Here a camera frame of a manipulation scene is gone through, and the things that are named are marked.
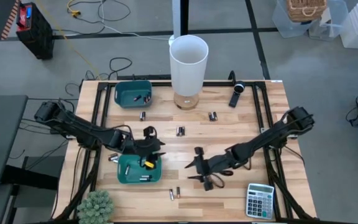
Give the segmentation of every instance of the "gray floor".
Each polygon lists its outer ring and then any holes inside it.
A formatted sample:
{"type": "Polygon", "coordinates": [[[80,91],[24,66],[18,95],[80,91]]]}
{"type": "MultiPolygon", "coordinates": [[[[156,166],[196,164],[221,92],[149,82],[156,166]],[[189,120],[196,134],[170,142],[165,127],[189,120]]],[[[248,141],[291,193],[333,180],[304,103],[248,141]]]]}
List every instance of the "gray floor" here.
{"type": "MultiPolygon", "coordinates": [[[[76,21],[66,14],[66,1],[41,2],[64,29],[82,32],[99,29],[97,25],[76,21]]],[[[123,21],[108,23],[109,26],[123,32],[172,30],[171,1],[122,2],[128,4],[132,14],[123,21]]],[[[250,28],[243,0],[190,2],[190,29],[250,28]]],[[[347,1],[349,9],[356,2],[347,1]]],[[[106,3],[106,17],[119,17],[124,12],[115,4],[106,3]]],[[[273,27],[271,16],[275,1],[252,0],[252,5],[258,27],[273,27]]],[[[97,4],[79,9],[85,18],[97,19],[97,4]]],[[[235,70],[239,78],[263,79],[251,33],[204,34],[200,37],[210,48],[207,79],[225,79],[230,70],[235,70]]],[[[304,106],[316,120],[314,129],[300,138],[300,145],[318,216],[323,220],[358,223],[358,128],[350,127],[344,119],[358,95],[358,50],[343,48],[340,38],[334,42],[320,42],[307,36],[283,39],[277,32],[261,33],[260,38],[271,78],[284,81],[291,106],[304,106]]],[[[110,58],[129,57],[134,63],[120,75],[170,73],[168,45],[163,40],[119,37],[75,39],[72,42],[100,72],[109,71],[110,58]]],[[[65,93],[64,86],[68,82],[79,83],[89,66],[68,48],[64,40],[56,41],[54,54],[53,60],[43,62],[36,60],[20,42],[0,42],[0,95],[71,97],[65,93]]],[[[124,62],[115,63],[114,68],[123,65],[124,62]]],[[[30,101],[25,117],[32,118],[39,104],[40,101],[30,101]]],[[[62,141],[58,136],[20,131],[12,156],[23,149],[27,156],[40,156],[62,141]]],[[[54,156],[64,153],[63,148],[54,156]]],[[[21,166],[22,160],[23,157],[9,163],[21,166]]],[[[15,223],[47,220],[52,203],[40,202],[39,206],[20,208],[15,223]]]]}

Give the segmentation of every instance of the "wooden table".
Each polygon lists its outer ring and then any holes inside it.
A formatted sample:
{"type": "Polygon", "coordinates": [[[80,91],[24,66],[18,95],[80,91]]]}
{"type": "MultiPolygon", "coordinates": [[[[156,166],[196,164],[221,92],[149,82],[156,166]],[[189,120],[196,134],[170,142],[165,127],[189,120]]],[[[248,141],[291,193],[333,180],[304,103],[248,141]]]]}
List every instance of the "wooden table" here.
{"type": "MultiPolygon", "coordinates": [[[[98,82],[84,82],[76,115],[91,120],[96,87],[98,82]]],[[[289,109],[282,82],[266,81],[273,122],[282,117],[289,109]]],[[[112,152],[103,148],[96,188],[107,190],[114,202],[112,222],[248,222],[256,220],[245,214],[246,189],[249,183],[268,184],[262,150],[252,157],[252,170],[243,168],[234,171],[231,177],[223,177],[226,186],[223,189],[204,191],[201,183],[187,179],[196,175],[195,168],[184,169],[195,156],[194,148],[201,146],[205,158],[223,154],[224,149],[239,142],[249,141],[259,134],[251,88],[241,94],[236,108],[228,107],[232,87],[204,87],[200,93],[200,102],[190,111],[178,109],[173,103],[171,87],[154,87],[153,104],[145,109],[147,120],[140,122],[141,110],[124,110],[115,104],[112,90],[106,127],[120,124],[129,125],[136,139],[143,138],[142,130],[152,125],[158,131],[158,138],[167,145],[161,152],[166,152],[163,159],[163,176],[156,184],[123,185],[117,180],[117,164],[108,161],[112,152]],[[208,112],[216,111],[219,120],[210,122],[208,112]],[[186,136],[176,137],[177,126],[186,127],[186,136]],[[181,189],[181,198],[170,200],[169,189],[176,195],[176,187],[181,189]]],[[[263,99],[259,93],[265,127],[268,126],[264,113],[263,99]]],[[[98,114],[103,109],[102,95],[98,114]]],[[[288,147],[300,153],[298,142],[289,140],[288,147]]],[[[68,145],[62,174],[60,177],[59,197],[55,217],[59,215],[70,201],[73,172],[78,152],[78,145],[72,141],[68,145]]],[[[75,188],[80,173],[85,151],[80,152],[76,167],[75,188]]],[[[283,149],[282,163],[289,191],[307,213],[315,216],[305,168],[299,157],[283,149]]],[[[285,207],[278,190],[282,216],[285,207]]]]}

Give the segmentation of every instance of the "black metal frame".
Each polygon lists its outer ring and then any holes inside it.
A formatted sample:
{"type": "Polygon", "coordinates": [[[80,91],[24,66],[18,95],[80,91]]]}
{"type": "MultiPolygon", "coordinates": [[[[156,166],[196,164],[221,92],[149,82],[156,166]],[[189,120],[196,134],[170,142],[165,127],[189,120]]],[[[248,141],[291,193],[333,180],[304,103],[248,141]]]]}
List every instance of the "black metal frame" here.
{"type": "MultiPolygon", "coordinates": [[[[171,81],[166,81],[166,82],[151,81],[151,82],[152,82],[152,86],[171,86],[172,85],[171,81]]],[[[99,82],[98,89],[96,92],[95,104],[94,104],[94,108],[93,108],[93,115],[92,115],[92,120],[91,120],[92,123],[94,123],[94,124],[96,123],[96,119],[98,117],[99,105],[100,105],[100,101],[101,101],[101,95],[102,95],[102,92],[105,90],[106,95],[104,97],[104,105],[103,105],[102,118],[101,118],[101,124],[100,124],[102,127],[105,127],[106,118],[107,118],[108,109],[109,109],[111,90],[112,90],[112,87],[116,86],[116,84],[117,83],[99,82]]],[[[267,96],[267,89],[266,89],[265,82],[245,82],[245,84],[246,84],[246,86],[252,88],[259,129],[261,130],[261,128],[264,128],[264,122],[263,122],[263,117],[262,117],[262,110],[260,108],[260,103],[259,103],[259,96],[258,96],[258,91],[257,91],[258,88],[262,92],[262,98],[264,100],[264,106],[265,106],[265,110],[266,110],[266,114],[267,114],[268,125],[269,125],[269,127],[272,127],[273,126],[273,118],[272,118],[272,114],[271,114],[271,110],[270,110],[269,98],[267,96]]],[[[221,82],[204,82],[203,86],[216,86],[216,87],[233,86],[233,83],[231,80],[221,81],[221,82]]],[[[97,162],[97,163],[99,162],[100,151],[101,151],[101,149],[96,150],[94,162],[97,162]]],[[[267,148],[264,148],[264,156],[265,156],[266,164],[271,162],[269,150],[267,148]]],[[[286,182],[285,182],[285,176],[284,176],[281,157],[280,157],[280,154],[278,153],[278,151],[275,151],[275,158],[276,158],[275,162],[277,165],[278,176],[279,176],[280,180],[282,181],[282,183],[284,184],[284,186],[287,186],[286,182]]],[[[82,171],[81,171],[81,180],[80,180],[81,185],[84,183],[86,174],[88,173],[89,163],[90,163],[90,152],[87,151],[85,154],[85,158],[84,158],[84,163],[83,163],[84,166],[82,167],[82,171]]],[[[268,178],[268,182],[270,185],[274,185],[273,180],[271,178],[268,178]]],[[[90,189],[90,191],[93,191],[93,190],[95,190],[95,188],[96,188],[96,179],[94,179],[92,181],[89,189],[90,189]]],[[[277,194],[275,191],[274,192],[274,202],[275,202],[274,203],[274,212],[275,212],[275,217],[278,220],[281,218],[281,213],[280,213],[280,207],[277,203],[278,202],[277,199],[278,198],[277,198],[277,194]]],[[[292,216],[291,206],[285,197],[283,199],[284,199],[284,203],[285,203],[285,210],[287,212],[287,217],[292,218],[293,216],[292,216]]]]}

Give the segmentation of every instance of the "teal bin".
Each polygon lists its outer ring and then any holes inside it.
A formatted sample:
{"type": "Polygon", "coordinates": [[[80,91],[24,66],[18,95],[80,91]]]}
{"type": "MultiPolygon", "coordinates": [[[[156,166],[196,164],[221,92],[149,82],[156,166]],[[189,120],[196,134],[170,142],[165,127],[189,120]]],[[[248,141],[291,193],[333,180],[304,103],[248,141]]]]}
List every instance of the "teal bin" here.
{"type": "Polygon", "coordinates": [[[120,82],[116,85],[114,101],[124,109],[145,108],[152,104],[152,84],[147,80],[120,82]],[[149,94],[150,100],[144,103],[144,97],[149,94]]]}
{"type": "Polygon", "coordinates": [[[149,184],[156,183],[162,176],[162,160],[158,157],[156,168],[152,170],[146,170],[145,167],[139,165],[140,157],[137,155],[121,155],[118,159],[117,178],[122,184],[149,184]],[[125,175],[125,170],[129,165],[128,175],[125,175]],[[151,175],[150,181],[143,182],[139,179],[142,175],[151,175]]]}

